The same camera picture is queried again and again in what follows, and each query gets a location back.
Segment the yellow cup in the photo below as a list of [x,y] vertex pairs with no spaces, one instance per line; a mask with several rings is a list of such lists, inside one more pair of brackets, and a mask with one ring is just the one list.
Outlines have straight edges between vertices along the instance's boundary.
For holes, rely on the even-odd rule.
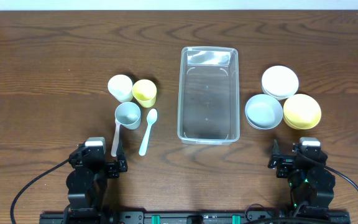
[[150,80],[139,80],[133,85],[132,94],[141,106],[150,108],[156,102],[157,87]]

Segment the white plastic fork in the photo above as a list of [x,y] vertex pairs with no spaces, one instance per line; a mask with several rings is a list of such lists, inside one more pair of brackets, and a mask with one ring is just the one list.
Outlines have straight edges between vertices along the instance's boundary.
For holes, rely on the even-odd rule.
[[121,128],[121,123],[115,119],[115,132],[114,132],[114,137],[113,137],[113,141],[112,141],[112,147],[111,147],[111,155],[113,157],[117,156],[117,149],[119,146],[119,139],[120,139],[120,128]]

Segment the white cup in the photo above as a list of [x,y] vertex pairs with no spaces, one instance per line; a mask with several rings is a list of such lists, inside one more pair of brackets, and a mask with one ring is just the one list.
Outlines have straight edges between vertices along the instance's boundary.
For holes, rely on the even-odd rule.
[[115,75],[108,81],[108,91],[121,103],[133,99],[132,88],[133,82],[126,75]]

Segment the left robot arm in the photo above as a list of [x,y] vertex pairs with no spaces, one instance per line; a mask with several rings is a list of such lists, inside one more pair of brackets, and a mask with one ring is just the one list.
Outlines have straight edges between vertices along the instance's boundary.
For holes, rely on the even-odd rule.
[[105,161],[106,143],[102,137],[89,138],[69,155],[74,168],[66,180],[69,205],[63,212],[63,223],[112,223],[108,209],[103,208],[108,179],[127,172],[124,148],[119,141],[116,160]]

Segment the white bowl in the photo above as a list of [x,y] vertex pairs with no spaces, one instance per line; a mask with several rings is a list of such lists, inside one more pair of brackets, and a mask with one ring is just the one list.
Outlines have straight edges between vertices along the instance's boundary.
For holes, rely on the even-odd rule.
[[262,91],[277,100],[294,95],[299,88],[296,73],[283,65],[272,66],[264,71],[261,79]]

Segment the yellow bowl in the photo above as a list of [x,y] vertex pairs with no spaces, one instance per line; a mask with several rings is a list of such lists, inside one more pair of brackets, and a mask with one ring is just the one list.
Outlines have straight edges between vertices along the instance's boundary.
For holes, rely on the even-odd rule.
[[293,129],[311,129],[321,120],[318,102],[309,95],[295,94],[283,105],[284,122]]

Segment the grey bowl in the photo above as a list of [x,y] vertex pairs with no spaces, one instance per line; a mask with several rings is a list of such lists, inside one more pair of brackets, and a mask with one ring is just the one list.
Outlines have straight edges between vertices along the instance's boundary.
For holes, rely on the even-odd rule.
[[283,108],[280,102],[266,94],[249,98],[244,111],[248,123],[255,129],[273,129],[283,119]]

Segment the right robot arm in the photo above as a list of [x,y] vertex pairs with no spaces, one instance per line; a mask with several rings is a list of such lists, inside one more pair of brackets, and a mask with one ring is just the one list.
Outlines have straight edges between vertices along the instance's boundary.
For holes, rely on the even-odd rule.
[[320,141],[309,137],[300,138],[293,152],[282,154],[274,140],[267,167],[276,170],[276,177],[287,179],[293,217],[324,219],[336,184],[335,176],[323,168],[328,156],[321,150]]

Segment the grey cup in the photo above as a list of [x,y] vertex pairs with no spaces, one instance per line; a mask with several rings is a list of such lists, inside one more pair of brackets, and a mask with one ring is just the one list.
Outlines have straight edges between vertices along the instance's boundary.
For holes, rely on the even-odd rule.
[[141,110],[133,102],[121,103],[114,115],[116,120],[127,129],[137,129],[141,124]]

